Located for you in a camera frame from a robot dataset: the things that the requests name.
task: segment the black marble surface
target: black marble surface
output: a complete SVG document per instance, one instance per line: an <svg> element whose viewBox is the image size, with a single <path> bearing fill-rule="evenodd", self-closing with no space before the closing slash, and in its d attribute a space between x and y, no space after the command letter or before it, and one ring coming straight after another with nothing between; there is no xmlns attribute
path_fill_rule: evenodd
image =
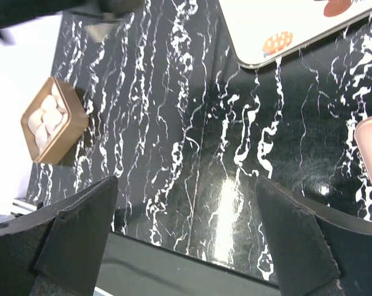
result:
<svg viewBox="0 0 372 296"><path fill-rule="evenodd" d="M52 74L90 126L62 164L34 165L30 202L117 175L116 231L271 282L256 176L372 221L353 138L372 115L372 16L256 71L215 1L147 0L102 44L84 24L63 17Z"/></svg>

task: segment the black marble table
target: black marble table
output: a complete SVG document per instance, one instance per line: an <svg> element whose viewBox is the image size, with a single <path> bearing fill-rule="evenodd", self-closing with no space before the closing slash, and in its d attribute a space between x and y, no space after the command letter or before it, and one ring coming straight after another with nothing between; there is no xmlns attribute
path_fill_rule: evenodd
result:
<svg viewBox="0 0 372 296"><path fill-rule="evenodd" d="M60 165L34 165L28 199L116 175L114 230L275 283L258 175L372 221L353 138L372 115L372 16L244 70L217 5L147 0L102 44L63 17L52 74L77 88L90 125Z"/></svg>

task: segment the gray floor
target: gray floor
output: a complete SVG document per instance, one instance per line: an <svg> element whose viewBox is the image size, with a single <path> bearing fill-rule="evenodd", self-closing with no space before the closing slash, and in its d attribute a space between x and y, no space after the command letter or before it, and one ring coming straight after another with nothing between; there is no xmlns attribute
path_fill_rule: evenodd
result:
<svg viewBox="0 0 372 296"><path fill-rule="evenodd" d="M279 296L273 286L109 234L97 286L114 296Z"/></svg>

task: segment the blurry black object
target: blurry black object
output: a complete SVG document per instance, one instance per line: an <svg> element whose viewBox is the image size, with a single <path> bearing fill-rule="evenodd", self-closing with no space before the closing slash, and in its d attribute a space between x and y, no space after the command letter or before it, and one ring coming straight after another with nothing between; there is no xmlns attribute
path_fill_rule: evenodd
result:
<svg viewBox="0 0 372 296"><path fill-rule="evenodd" d="M1 29L52 15L63 10L105 20L104 15L118 19L143 6L144 0L0 0Z"/></svg>
<svg viewBox="0 0 372 296"><path fill-rule="evenodd" d="M92 295L118 181L108 177L31 214L0 223L0 296Z"/></svg>
<svg viewBox="0 0 372 296"><path fill-rule="evenodd" d="M283 296L372 296L372 223L265 177L255 191Z"/></svg>

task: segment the white background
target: white background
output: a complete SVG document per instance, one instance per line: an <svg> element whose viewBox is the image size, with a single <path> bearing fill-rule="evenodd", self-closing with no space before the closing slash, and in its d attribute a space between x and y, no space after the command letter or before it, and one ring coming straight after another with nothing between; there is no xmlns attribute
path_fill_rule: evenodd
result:
<svg viewBox="0 0 372 296"><path fill-rule="evenodd" d="M0 214L25 197L32 161L20 119L51 72L61 16L9 29L13 45L0 42Z"/></svg>

